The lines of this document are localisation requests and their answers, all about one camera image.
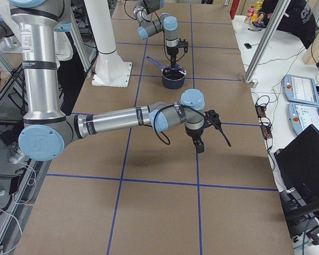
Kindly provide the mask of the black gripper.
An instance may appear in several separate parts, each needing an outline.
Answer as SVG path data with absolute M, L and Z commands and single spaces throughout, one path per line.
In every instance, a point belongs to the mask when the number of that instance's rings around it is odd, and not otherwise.
M 193 130 L 188 127 L 185 127 L 185 131 L 186 131 L 186 134 L 192 138 L 194 146 L 196 148 L 196 152 L 197 153 L 204 152 L 204 143 L 201 138 L 204 132 L 204 128 L 201 127 L 201 128 Z
M 167 51 L 167 54 L 170 56 L 170 64 L 171 64 L 170 68 L 172 70 L 175 70 L 176 58 L 177 58 L 177 55 L 179 53 L 179 49 L 177 46 L 175 46 L 175 47 L 166 46 L 166 51 Z

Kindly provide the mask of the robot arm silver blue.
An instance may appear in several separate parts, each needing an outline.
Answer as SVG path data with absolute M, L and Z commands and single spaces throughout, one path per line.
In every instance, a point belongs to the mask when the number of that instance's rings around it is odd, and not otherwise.
M 54 32 L 70 22 L 69 1 L 10 1 L 11 18 L 18 24 L 28 112 L 19 146 L 37 161 L 59 156 L 70 143 L 89 135 L 135 126 L 156 133 L 184 124 L 196 151 L 204 151 L 201 136 L 207 127 L 204 95 L 188 89 L 179 101 L 117 110 L 104 114 L 66 115 L 60 109 Z
M 162 13 L 157 19 L 151 21 L 148 15 L 154 13 L 164 7 L 164 1 L 137 1 L 133 16 L 139 24 L 139 37 L 143 40 L 156 35 L 160 32 L 164 33 L 165 46 L 167 53 L 170 55 L 170 67 L 176 69 L 177 55 L 181 46 L 178 36 L 178 22 L 176 17 L 168 13 Z

